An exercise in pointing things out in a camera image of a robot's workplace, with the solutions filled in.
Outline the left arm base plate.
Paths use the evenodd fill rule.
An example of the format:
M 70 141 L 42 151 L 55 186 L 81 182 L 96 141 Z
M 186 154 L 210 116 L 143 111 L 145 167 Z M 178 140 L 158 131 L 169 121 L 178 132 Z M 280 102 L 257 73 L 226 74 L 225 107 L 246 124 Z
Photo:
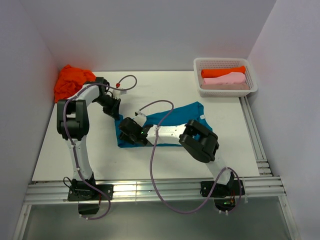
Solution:
M 69 191 L 67 201 L 107 201 L 113 198 L 114 186 L 112 184 L 98 184 L 95 188 L 104 194 L 83 184 L 83 182 L 79 182 L 76 187 L 72 187 Z

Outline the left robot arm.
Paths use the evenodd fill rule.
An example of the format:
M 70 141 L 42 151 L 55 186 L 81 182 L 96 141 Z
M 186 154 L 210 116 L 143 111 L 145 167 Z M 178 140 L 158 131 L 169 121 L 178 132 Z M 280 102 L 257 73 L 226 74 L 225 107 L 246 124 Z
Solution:
M 56 104 L 56 129 L 67 142 L 73 166 L 69 191 L 86 200 L 95 198 L 98 193 L 86 146 L 90 129 L 88 106 L 98 103 L 104 114 L 119 120 L 121 100 L 114 94 L 109 95 L 109 89 L 110 84 L 105 78 L 96 77 L 94 81 L 85 82 L 73 96 Z

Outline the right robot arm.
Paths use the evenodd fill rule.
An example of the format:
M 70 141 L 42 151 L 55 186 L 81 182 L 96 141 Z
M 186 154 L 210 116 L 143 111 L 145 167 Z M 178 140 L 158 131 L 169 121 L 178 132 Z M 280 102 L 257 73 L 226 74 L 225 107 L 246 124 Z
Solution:
M 189 119 L 182 123 L 157 125 L 126 117 L 116 129 L 119 139 L 134 147 L 183 147 L 193 159 L 206 164 L 216 177 L 216 189 L 220 194 L 227 195 L 233 190 L 235 174 L 219 156 L 218 136 L 200 121 Z

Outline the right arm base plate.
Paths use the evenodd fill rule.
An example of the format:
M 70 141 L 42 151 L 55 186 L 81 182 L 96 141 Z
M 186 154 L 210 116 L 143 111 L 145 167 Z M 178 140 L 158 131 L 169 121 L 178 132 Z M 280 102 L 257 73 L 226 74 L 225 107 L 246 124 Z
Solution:
M 214 181 L 201 181 L 199 192 L 200 195 L 202 197 L 207 197 L 214 183 Z M 235 195 L 237 197 L 240 195 L 244 196 L 245 194 L 246 192 L 244 189 L 244 184 L 241 180 L 240 183 L 238 181 L 233 181 L 233 183 L 230 186 L 217 183 L 210 197 L 225 198 L 231 195 Z

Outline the blue t shirt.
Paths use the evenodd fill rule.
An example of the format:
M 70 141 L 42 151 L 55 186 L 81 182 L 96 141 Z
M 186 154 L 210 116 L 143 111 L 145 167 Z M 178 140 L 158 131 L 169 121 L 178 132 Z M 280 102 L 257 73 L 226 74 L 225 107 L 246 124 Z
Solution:
M 147 115 L 145 125 L 157 125 L 168 112 L 169 111 L 167 110 Z M 124 116 L 120 114 L 119 120 L 114 121 L 117 146 L 119 148 L 141 147 L 141 144 L 132 145 L 120 139 L 121 131 L 119 129 L 119 125 L 123 119 Z M 209 130 L 213 131 L 213 128 L 207 123 L 205 119 L 204 106 L 198 101 L 175 108 L 172 113 L 162 122 L 161 126 L 182 125 L 186 124 L 189 120 L 196 120 Z

